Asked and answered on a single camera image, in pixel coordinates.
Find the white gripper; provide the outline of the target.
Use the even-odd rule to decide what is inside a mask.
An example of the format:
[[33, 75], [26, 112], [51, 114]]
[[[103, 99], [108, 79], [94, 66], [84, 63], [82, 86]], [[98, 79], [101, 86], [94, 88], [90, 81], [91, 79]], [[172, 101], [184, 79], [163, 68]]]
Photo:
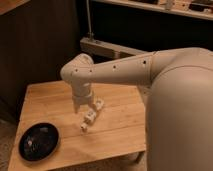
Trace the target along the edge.
[[93, 91], [90, 83], [77, 84], [72, 87], [72, 98], [74, 102], [74, 112], [77, 114], [80, 105], [88, 105], [89, 108], [95, 110], [96, 106], [93, 103]]

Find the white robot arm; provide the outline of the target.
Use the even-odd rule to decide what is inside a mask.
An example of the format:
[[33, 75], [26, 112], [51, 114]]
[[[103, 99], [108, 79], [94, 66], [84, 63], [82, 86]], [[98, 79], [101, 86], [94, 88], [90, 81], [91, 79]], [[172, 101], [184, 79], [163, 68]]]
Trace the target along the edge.
[[213, 171], [213, 52], [179, 48], [95, 64], [80, 54], [61, 78], [76, 107], [93, 101], [93, 83], [147, 86], [147, 171]]

